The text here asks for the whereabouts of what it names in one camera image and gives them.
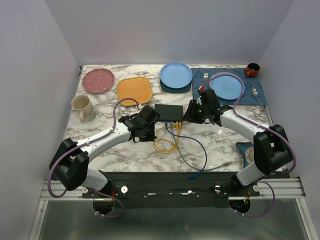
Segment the black network switch box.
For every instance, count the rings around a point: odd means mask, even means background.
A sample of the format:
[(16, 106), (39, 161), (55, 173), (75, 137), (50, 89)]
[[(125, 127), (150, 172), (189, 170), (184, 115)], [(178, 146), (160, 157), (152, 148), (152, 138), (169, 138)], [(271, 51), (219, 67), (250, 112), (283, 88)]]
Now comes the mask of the black network switch box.
[(181, 122), (183, 120), (182, 105), (155, 104), (154, 110), (159, 113), (160, 122)]

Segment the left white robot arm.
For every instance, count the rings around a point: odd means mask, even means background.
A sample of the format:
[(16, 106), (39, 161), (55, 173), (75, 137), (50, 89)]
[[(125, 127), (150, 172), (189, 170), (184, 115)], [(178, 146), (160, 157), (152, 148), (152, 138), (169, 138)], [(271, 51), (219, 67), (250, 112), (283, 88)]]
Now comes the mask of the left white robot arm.
[(54, 198), (51, 189), (51, 179), (55, 177), (65, 187), (65, 192), (78, 187), (93, 189), (101, 198), (107, 197), (111, 191), (110, 179), (100, 170), (92, 170), (89, 163), (107, 150), (133, 140), (153, 142), (155, 123), (160, 114), (154, 108), (146, 105), (133, 115), (122, 116), (115, 120), (113, 126), (83, 140), (63, 140), (58, 147), (50, 165), (47, 188)]

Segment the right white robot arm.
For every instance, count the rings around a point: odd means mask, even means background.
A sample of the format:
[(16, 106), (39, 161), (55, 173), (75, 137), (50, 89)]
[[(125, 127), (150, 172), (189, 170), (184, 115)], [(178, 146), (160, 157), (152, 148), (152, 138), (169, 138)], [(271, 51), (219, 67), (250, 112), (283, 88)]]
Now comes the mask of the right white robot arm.
[(198, 100), (189, 102), (184, 115), (186, 121), (195, 124), (208, 121), (238, 133), (253, 144), (253, 162), (231, 178), (230, 191), (234, 195), (243, 195), (247, 192), (248, 185), (294, 160), (286, 132), (281, 125), (268, 126), (236, 114), (233, 107), (220, 105), (212, 89), (198, 93)]

